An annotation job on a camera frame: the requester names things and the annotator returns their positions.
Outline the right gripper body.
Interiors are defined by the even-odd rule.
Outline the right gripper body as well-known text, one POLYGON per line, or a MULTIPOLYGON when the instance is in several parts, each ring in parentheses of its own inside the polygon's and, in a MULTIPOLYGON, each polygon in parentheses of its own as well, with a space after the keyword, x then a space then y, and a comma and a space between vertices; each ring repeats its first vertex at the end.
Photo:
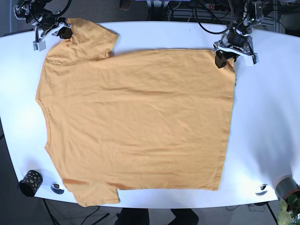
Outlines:
POLYGON ((46 49, 46 40, 50 36, 57 37, 59 31, 62 31, 63 28, 68 28, 68 23, 66 22, 55 22, 50 28, 42 30, 42 25, 35 27, 35 40, 33 41, 33 50, 34 51, 43 51, 46 49))

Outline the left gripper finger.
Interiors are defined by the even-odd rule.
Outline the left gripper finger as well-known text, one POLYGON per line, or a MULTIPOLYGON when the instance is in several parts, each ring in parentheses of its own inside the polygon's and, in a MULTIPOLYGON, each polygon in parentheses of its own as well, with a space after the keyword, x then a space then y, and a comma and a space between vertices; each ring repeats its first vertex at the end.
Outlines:
POLYGON ((231 58, 235 59, 235 53, 218 50, 215 52, 215 65, 217 68, 223 68, 227 65, 227 61, 231 58))

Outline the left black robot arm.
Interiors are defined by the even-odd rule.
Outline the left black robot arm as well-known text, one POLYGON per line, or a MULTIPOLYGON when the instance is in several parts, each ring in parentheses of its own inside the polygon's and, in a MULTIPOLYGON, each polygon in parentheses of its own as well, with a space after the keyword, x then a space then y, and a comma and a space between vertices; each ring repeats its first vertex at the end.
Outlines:
POLYGON ((195 12, 196 21, 207 33, 221 35, 221 39, 214 43, 215 64, 218 68, 227 65, 229 59, 236 60, 239 56, 244 58, 247 66, 257 63, 258 57, 254 52, 251 34, 253 27, 263 20, 263 2, 261 0, 241 0, 239 2, 229 0, 230 23, 226 29, 213 32, 206 29, 199 21, 195 12))

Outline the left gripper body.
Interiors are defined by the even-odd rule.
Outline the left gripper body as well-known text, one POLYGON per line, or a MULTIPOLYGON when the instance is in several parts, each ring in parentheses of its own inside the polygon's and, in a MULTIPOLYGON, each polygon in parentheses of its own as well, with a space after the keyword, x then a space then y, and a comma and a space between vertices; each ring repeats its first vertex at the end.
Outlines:
POLYGON ((252 38, 240 34, 224 34, 221 39, 214 43, 213 51, 223 50, 235 53, 235 59, 243 57, 246 66, 257 63, 257 54, 254 52, 252 38))

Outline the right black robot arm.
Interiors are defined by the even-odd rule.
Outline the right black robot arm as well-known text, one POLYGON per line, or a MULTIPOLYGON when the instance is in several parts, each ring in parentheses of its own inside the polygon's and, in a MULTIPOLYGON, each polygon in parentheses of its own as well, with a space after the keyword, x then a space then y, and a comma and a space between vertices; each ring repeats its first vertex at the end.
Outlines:
POLYGON ((64 9, 57 14, 45 8, 49 2, 49 0, 19 0, 13 8, 16 19, 24 20, 35 27, 33 49, 39 52, 46 49, 47 37, 70 39, 73 35, 72 25, 63 17, 72 1, 69 0, 64 9))

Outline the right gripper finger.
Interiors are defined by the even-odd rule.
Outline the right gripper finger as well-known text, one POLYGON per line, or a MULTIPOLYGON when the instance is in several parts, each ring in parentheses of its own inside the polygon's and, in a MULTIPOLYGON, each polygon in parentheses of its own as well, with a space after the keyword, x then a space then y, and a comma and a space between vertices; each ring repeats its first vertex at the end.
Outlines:
POLYGON ((70 39, 73 35, 71 28, 63 27, 58 31, 58 36, 60 39, 70 39))

